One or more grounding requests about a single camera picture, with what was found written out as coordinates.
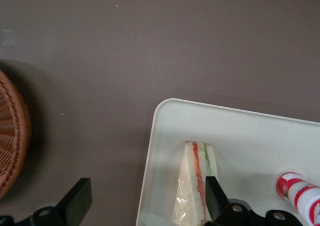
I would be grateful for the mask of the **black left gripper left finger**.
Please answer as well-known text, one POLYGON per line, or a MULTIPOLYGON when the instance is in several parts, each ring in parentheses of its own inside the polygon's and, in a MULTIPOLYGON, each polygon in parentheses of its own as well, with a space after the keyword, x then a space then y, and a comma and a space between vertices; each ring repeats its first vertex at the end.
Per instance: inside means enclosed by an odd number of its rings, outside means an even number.
POLYGON ((80 225, 91 205, 91 179, 81 178, 55 206, 40 208, 15 225, 80 225))

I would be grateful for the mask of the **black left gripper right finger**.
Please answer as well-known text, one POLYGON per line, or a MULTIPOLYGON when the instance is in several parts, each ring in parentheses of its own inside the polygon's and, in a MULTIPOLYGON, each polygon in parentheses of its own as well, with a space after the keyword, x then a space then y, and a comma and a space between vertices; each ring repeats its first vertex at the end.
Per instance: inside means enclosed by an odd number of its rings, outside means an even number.
POLYGON ((205 202, 211 220, 208 225, 251 225, 250 207, 239 199, 229 199, 214 176, 205 179, 205 202))

